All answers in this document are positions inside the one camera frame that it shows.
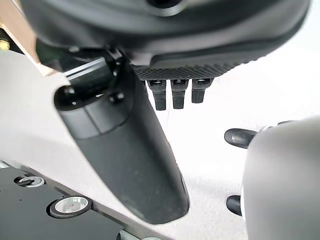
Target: black screw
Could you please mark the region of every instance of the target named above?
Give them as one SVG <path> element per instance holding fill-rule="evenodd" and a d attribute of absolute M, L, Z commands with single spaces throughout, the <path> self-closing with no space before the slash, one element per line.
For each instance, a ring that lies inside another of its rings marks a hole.
<path fill-rule="evenodd" d="M 109 95 L 109 99 L 113 104 L 123 101 L 125 95 L 122 92 L 115 92 Z"/>

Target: textured rubber surface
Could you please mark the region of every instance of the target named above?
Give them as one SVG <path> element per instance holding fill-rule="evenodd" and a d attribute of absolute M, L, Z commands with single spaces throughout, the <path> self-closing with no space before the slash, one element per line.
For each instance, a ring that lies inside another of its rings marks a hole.
<path fill-rule="evenodd" d="M 241 62 L 160 69 L 142 66 L 135 67 L 134 70 L 140 80 L 211 79 L 225 74 L 240 64 Z"/>

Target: black plastic cover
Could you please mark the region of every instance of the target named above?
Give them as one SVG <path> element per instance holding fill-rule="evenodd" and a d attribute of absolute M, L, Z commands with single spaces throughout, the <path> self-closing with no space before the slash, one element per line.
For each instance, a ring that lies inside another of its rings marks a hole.
<path fill-rule="evenodd" d="M 188 212 L 188 193 L 170 144 L 146 86 L 128 63 L 102 96 L 66 101 L 64 93 L 60 88 L 54 97 L 61 118 L 95 171 L 132 213 L 164 224 Z M 113 101 L 115 93 L 119 101 Z"/>

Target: screw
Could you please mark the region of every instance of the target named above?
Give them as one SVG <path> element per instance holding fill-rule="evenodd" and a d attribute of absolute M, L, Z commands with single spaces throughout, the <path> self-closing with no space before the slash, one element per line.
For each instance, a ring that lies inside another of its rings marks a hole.
<path fill-rule="evenodd" d="M 77 53 L 77 52 L 80 51 L 80 48 L 79 48 L 78 46 L 71 46 L 71 47 L 69 48 L 69 51 L 70 51 L 71 53 Z"/>
<path fill-rule="evenodd" d="M 7 40 L 1 39 L 0 40 L 0 50 L 2 50 L 2 51 L 10 50 L 10 43 Z"/>
<path fill-rule="evenodd" d="M 125 98 L 125 95 L 122 92 L 116 92 L 109 96 L 110 101 L 114 104 L 122 101 L 124 98 Z"/>

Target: metal washer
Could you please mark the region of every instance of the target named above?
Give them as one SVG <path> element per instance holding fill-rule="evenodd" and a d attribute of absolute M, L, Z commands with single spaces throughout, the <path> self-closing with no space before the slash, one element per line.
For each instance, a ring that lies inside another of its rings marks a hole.
<path fill-rule="evenodd" d="M 37 188 L 45 184 L 45 180 L 39 176 L 27 176 L 19 180 L 19 183 L 22 183 L 27 180 L 33 180 L 34 182 L 30 185 L 25 186 L 26 188 Z"/>

